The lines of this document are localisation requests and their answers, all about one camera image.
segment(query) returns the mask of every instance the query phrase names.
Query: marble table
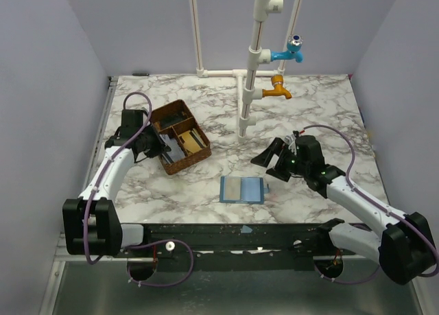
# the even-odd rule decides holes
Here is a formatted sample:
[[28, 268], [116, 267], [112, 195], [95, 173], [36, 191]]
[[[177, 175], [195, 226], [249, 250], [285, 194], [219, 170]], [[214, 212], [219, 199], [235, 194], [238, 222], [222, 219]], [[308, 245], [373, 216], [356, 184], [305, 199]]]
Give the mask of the marble table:
[[[351, 84], [346, 75], [287, 76], [285, 87], [293, 99], [270, 97], [252, 104], [257, 125], [248, 128], [248, 140], [238, 143], [237, 84], [235, 78], [198, 78], [194, 75], [120, 77], [104, 138], [120, 124], [124, 97], [132, 91], [150, 96], [154, 108], [182, 99], [211, 141], [212, 156], [173, 176], [158, 159], [133, 167], [116, 199], [121, 222], [138, 223], [277, 223], [326, 222], [337, 217], [359, 220], [341, 206], [310, 190], [299, 178], [288, 183], [265, 174], [250, 159], [292, 130], [309, 124], [340, 129], [354, 143], [357, 161], [352, 178], [379, 199], [386, 200]], [[256, 86], [270, 88], [269, 78], [257, 78]], [[142, 97], [131, 97], [128, 108], [147, 107]], [[345, 142], [331, 131], [313, 129], [327, 163], [343, 170], [351, 159]], [[219, 202], [220, 177], [262, 176], [270, 186], [263, 205]]]

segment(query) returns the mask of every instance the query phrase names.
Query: white round knob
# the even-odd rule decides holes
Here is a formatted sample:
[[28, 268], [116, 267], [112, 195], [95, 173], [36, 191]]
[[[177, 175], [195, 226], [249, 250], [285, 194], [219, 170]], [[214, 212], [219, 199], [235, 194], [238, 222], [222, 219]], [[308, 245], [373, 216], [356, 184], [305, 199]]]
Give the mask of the white round knob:
[[173, 249], [176, 248], [176, 245], [174, 242], [168, 242], [168, 243], [166, 243], [165, 248], [168, 251], [172, 251]]

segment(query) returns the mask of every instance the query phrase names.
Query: gray wall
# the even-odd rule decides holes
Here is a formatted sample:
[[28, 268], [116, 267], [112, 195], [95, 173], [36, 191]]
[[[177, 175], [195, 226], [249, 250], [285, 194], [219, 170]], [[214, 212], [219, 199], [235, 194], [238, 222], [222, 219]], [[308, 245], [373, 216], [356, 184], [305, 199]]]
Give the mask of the gray wall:
[[189, 0], [69, 0], [109, 75], [195, 73]]
[[[396, 0], [353, 76], [389, 201], [439, 242], [438, 0]], [[439, 278], [427, 280], [431, 295]], [[439, 309], [439, 300], [434, 299]]]
[[287, 63], [286, 74], [352, 73], [394, 0], [303, 0], [296, 34], [304, 61]]
[[[189, 0], [69, 1], [109, 74], [195, 73]], [[254, 0], [197, 2], [204, 68], [245, 68]], [[265, 24], [264, 48], [283, 48], [294, 0], [284, 2]], [[303, 0], [296, 31], [305, 61], [289, 63], [287, 73], [352, 73], [393, 2]]]
[[36, 314], [108, 80], [67, 0], [0, 0], [0, 314]]

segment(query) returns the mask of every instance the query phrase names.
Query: marble tabletop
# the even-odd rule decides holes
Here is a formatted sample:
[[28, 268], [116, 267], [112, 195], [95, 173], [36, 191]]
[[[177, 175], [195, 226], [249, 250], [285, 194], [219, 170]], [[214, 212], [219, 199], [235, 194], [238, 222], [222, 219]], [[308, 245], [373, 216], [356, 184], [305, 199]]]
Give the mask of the marble tabletop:
[[[257, 125], [248, 128], [248, 140], [238, 143], [237, 82], [235, 78], [199, 78], [195, 75], [120, 77], [104, 138], [120, 125], [124, 97], [146, 93], [158, 108], [177, 99], [186, 102], [211, 141], [212, 155], [188, 169], [168, 176], [159, 160], [135, 165], [126, 175], [116, 199], [121, 222], [139, 223], [279, 223], [326, 222], [337, 217], [359, 220], [341, 206], [310, 190], [300, 178], [288, 183], [250, 164], [274, 137], [309, 124], [326, 124], [344, 132], [355, 144], [353, 180], [386, 200], [351, 84], [346, 75], [285, 76], [293, 98], [269, 97], [254, 101]], [[271, 88], [269, 78], [257, 78], [256, 87]], [[128, 108], [147, 107], [142, 97], [131, 97]], [[327, 163], [343, 170], [351, 159], [345, 142], [331, 131], [313, 129]], [[221, 176], [261, 176], [270, 186], [263, 205], [219, 202]]]

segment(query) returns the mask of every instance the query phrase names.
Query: orange faucet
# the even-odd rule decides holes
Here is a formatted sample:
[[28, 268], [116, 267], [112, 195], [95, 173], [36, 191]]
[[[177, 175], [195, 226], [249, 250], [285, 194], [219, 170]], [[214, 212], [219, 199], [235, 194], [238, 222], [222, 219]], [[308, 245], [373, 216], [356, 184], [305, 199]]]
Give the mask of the orange faucet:
[[262, 90], [262, 97], [280, 97], [285, 96], [285, 99], [291, 99], [291, 93], [283, 87], [283, 76], [274, 75], [272, 77], [273, 90]]

